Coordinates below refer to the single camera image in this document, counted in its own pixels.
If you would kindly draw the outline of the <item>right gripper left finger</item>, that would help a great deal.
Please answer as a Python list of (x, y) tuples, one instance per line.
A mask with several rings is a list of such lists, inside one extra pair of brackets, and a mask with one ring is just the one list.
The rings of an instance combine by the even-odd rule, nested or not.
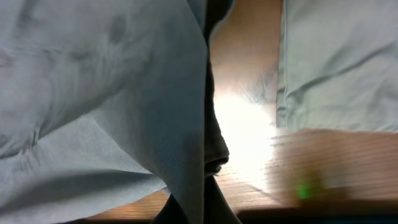
[(152, 224), (187, 224), (187, 217), (172, 194)]

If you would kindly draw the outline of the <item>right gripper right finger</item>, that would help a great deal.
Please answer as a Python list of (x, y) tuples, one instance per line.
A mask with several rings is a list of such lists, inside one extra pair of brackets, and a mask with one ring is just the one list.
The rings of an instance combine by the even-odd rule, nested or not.
[(241, 224), (239, 218), (229, 207), (215, 178), (205, 179), (204, 224)]

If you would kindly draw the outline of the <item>grey shorts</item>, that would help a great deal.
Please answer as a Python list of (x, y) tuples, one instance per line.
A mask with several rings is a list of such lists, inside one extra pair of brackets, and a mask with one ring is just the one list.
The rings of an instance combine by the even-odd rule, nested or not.
[(63, 223), (168, 190), (203, 223), (229, 151), (211, 33), (232, 1), (1, 2), (1, 222)]

